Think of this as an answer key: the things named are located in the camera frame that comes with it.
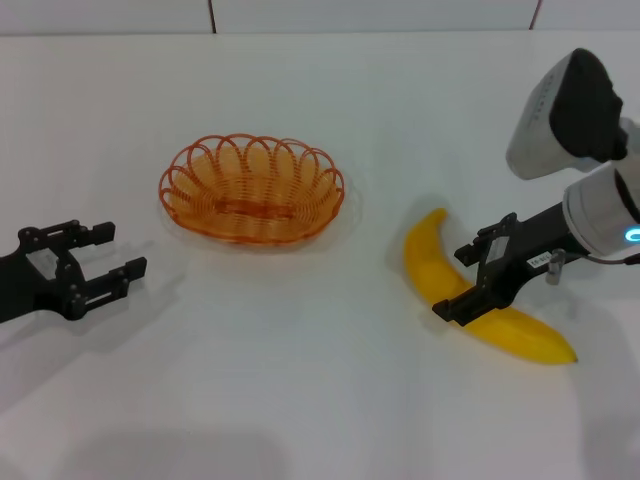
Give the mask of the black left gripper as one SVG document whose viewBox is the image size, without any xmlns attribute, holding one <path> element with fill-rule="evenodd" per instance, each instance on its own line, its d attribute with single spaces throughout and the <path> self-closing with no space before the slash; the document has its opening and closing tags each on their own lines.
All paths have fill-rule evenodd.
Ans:
<svg viewBox="0 0 640 480">
<path fill-rule="evenodd" d="M 94 227 L 78 220 L 18 232 L 19 246 L 1 258 L 1 321 L 47 310 L 70 321 L 86 312 L 128 296 L 131 283 L 146 273 L 147 259 L 139 257 L 88 280 L 71 250 L 109 243 L 115 224 Z"/>
</svg>

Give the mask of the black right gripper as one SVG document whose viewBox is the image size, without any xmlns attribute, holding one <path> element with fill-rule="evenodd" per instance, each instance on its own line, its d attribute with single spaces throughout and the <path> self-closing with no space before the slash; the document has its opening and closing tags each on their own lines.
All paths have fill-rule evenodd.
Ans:
<svg viewBox="0 0 640 480">
<path fill-rule="evenodd" d="M 480 229 L 471 244 L 454 253 L 463 265 L 480 263 L 478 286 L 455 285 L 434 303 L 432 311 L 446 322 L 466 326 L 509 306 L 526 283 L 546 271 L 546 262 L 539 257 L 558 248 L 575 248 L 561 204 L 526 220 L 510 213 Z"/>
</svg>

